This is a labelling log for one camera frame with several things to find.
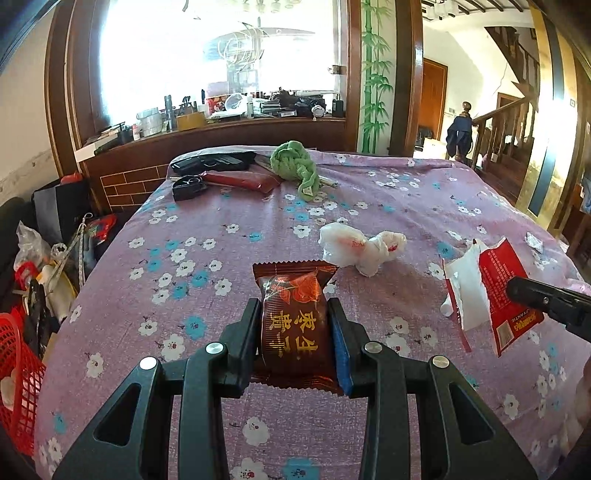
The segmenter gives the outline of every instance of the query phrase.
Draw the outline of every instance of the brown snack wrapper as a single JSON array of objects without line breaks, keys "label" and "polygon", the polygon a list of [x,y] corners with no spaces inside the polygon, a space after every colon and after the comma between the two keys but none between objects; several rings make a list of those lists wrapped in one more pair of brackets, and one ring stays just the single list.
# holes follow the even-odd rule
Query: brown snack wrapper
[{"label": "brown snack wrapper", "polygon": [[338,267],[321,260],[254,264],[262,293],[254,381],[342,393],[323,289]]}]

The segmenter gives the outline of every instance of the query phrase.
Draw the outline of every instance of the bed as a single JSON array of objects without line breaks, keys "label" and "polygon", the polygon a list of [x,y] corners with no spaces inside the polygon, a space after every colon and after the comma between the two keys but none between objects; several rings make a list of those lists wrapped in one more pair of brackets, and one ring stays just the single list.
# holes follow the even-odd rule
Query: bed
[{"label": "bed", "polygon": [[[272,147],[241,147],[270,155]],[[229,148],[207,149],[228,151]],[[466,352],[451,318],[441,258],[461,256],[473,238],[506,236],[531,278],[589,292],[557,242],[499,197],[469,168],[449,160],[375,158],[310,151],[320,174],[339,182],[310,203],[285,182],[269,196],[225,187],[176,204],[167,180],[104,254],[64,322],[51,354],[36,424],[35,462],[47,480],[77,435],[145,356],[186,358],[237,321],[259,297],[255,262],[322,257],[319,229],[339,221],[365,233],[402,232],[401,256],[373,278],[342,268],[325,289],[370,338],[399,354],[444,354],[509,429],[540,478],[558,464],[558,436],[589,358],[589,345],[551,320],[501,358],[486,326],[467,333]],[[539,254],[525,242],[544,242]],[[251,384],[224,402],[232,479],[357,478],[365,400],[317,390]],[[411,422],[413,436],[418,425]],[[171,435],[170,478],[176,445]],[[412,449],[413,478],[419,450]]]}]

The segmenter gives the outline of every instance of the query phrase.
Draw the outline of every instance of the dark jacket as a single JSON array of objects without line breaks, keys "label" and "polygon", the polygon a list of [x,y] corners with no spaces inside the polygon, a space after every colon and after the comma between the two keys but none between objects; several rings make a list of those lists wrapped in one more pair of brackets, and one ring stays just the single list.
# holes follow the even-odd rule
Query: dark jacket
[{"label": "dark jacket", "polygon": [[450,128],[447,129],[447,153],[455,157],[459,153],[462,157],[468,155],[472,148],[472,118],[457,116]]}]

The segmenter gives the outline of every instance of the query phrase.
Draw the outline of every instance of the green towel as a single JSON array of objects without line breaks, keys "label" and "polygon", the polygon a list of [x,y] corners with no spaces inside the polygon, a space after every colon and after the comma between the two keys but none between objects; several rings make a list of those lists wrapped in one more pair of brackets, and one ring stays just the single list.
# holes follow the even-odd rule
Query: green towel
[{"label": "green towel", "polygon": [[300,181],[297,191],[305,201],[311,201],[318,193],[316,164],[300,142],[292,140],[277,147],[271,155],[271,168],[284,180]]}]

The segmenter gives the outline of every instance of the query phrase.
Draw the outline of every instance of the red plastic basket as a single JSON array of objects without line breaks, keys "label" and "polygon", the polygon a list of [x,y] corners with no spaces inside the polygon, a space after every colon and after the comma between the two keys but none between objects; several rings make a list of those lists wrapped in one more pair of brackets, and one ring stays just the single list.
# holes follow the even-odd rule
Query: red plastic basket
[{"label": "red plastic basket", "polygon": [[0,420],[17,450],[33,455],[35,415],[45,365],[22,340],[17,322],[7,313],[0,313],[0,380],[10,377],[16,369],[14,410],[0,400]]}]

